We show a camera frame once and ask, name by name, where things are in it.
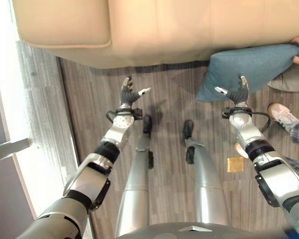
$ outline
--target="couch cushion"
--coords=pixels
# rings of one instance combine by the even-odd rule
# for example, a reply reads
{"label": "couch cushion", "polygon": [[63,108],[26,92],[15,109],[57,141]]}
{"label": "couch cushion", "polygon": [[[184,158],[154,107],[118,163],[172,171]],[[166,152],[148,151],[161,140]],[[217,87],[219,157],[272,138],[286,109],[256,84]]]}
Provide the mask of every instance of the couch cushion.
{"label": "couch cushion", "polygon": [[236,90],[238,75],[247,77],[249,92],[253,93],[285,71],[293,63],[295,55],[299,55],[299,46],[292,44],[251,47],[213,54],[196,99],[204,102],[228,100],[214,88],[219,86]]}
{"label": "couch cushion", "polygon": [[13,0],[22,40],[41,47],[102,47],[111,41],[107,0]]}

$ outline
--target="gray fabric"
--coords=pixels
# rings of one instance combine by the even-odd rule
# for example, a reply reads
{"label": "gray fabric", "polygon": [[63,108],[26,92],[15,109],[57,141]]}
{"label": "gray fabric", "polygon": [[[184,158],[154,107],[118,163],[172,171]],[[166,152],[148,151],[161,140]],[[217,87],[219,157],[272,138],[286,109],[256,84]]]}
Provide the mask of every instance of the gray fabric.
{"label": "gray fabric", "polygon": [[299,92],[299,65],[292,64],[267,85],[281,91]]}

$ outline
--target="gray carpet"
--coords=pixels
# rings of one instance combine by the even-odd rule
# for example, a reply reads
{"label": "gray carpet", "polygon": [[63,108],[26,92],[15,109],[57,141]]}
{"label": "gray carpet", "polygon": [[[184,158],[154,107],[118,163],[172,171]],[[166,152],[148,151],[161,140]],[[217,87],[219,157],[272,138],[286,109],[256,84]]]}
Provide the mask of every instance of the gray carpet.
{"label": "gray carpet", "polygon": [[[195,220],[194,169],[193,165],[186,164],[185,149],[180,143],[186,119],[194,120],[193,137],[205,144],[223,180],[232,225],[256,232],[286,224],[282,211],[266,203],[249,160],[244,162],[244,172],[227,173],[227,157],[238,154],[233,149],[235,140],[229,122],[221,118],[221,109],[232,104],[194,100],[207,70],[201,63],[97,70],[61,60],[61,69],[80,160],[95,148],[111,126],[105,113],[118,106],[125,76],[133,76],[134,89],[152,87],[152,92],[135,104],[144,113],[151,114],[154,123],[151,140],[154,169],[149,172],[151,224]],[[271,102],[286,105],[299,118],[299,93],[280,92],[265,86],[250,96],[249,106],[265,112]],[[265,122],[262,116],[254,117],[258,127]],[[97,238],[113,238],[121,195],[141,132],[142,122],[136,122],[129,144],[110,176],[112,186],[106,199],[92,214]],[[283,155],[299,159],[299,146],[291,143],[288,134],[276,123],[265,135]]]}

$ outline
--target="robotic hand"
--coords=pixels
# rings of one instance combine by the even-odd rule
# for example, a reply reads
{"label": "robotic hand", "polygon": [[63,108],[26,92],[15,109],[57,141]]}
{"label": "robotic hand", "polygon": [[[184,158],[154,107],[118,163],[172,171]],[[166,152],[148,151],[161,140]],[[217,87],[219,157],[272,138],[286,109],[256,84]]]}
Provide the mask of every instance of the robotic hand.
{"label": "robotic hand", "polygon": [[215,87],[235,103],[234,108],[224,109],[222,116],[229,119],[238,143],[252,161],[257,183],[268,204],[281,207],[287,221],[299,233],[299,175],[252,123],[246,77],[240,76],[239,84],[241,87],[232,92]]}
{"label": "robotic hand", "polygon": [[47,208],[18,239],[81,239],[88,214],[100,207],[110,187],[108,176],[128,139],[128,130],[142,118],[142,110],[132,104],[150,88],[133,92],[132,77],[126,77],[121,103],[113,125],[65,186],[63,197]]}

